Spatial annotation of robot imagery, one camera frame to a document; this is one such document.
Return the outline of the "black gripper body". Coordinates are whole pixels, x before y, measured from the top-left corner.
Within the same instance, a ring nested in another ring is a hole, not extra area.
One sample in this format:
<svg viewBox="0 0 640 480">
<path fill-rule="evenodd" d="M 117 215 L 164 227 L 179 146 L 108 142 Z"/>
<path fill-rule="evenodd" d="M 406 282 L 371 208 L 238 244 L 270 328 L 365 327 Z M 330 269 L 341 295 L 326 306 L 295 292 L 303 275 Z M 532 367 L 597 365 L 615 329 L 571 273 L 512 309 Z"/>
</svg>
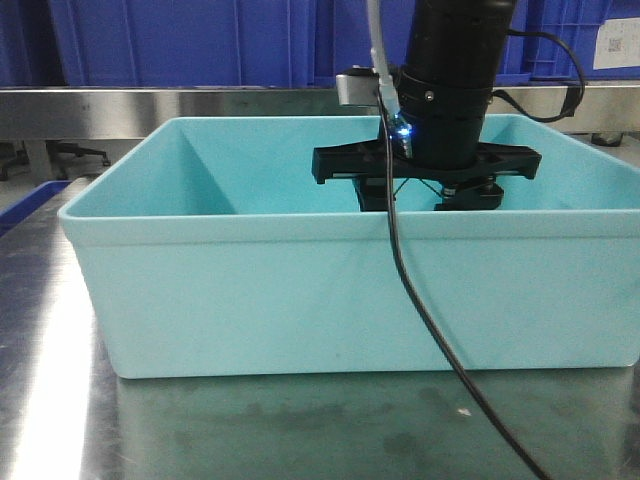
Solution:
<svg viewBox="0 0 640 480">
<path fill-rule="evenodd" d="M 502 175 L 533 179 L 542 159 L 527 146 L 481 142 L 477 128 L 458 121 L 429 128 L 425 137 L 417 124 L 401 132 L 387 133 L 380 123 L 372 139 L 316 147 L 311 167 L 315 181 L 378 179 L 388 172 L 395 178 L 434 180 L 445 186 Z"/>
</svg>

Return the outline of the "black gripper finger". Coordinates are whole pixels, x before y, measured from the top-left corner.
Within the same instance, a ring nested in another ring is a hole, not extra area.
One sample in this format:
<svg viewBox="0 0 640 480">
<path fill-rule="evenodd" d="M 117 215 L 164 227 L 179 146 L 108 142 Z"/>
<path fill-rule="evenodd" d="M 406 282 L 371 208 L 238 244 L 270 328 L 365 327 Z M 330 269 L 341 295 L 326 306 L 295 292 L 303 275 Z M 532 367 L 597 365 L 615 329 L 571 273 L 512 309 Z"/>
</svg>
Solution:
<svg viewBox="0 0 640 480">
<path fill-rule="evenodd" d="M 504 190 L 494 176 L 476 177 L 457 184 L 443 184 L 441 201 L 435 211 L 495 210 L 503 200 Z"/>
<path fill-rule="evenodd" d="M 386 178 L 356 177 L 352 183 L 362 212 L 389 210 L 389 184 Z"/>
</svg>

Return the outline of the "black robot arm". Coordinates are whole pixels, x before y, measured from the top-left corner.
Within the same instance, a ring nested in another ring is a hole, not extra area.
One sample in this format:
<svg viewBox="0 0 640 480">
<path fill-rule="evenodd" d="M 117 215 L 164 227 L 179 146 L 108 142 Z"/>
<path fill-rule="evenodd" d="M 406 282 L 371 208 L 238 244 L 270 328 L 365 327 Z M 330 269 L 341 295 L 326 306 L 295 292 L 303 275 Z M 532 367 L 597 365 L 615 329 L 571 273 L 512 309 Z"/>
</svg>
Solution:
<svg viewBox="0 0 640 480">
<path fill-rule="evenodd" d="M 316 182 L 352 180 L 364 211 L 386 210 L 395 178 L 438 182 L 439 210 L 493 210 L 504 195 L 498 176 L 534 178 L 539 153 L 479 140 L 514 9 L 512 1 L 416 2 L 377 139 L 316 148 Z"/>
</svg>

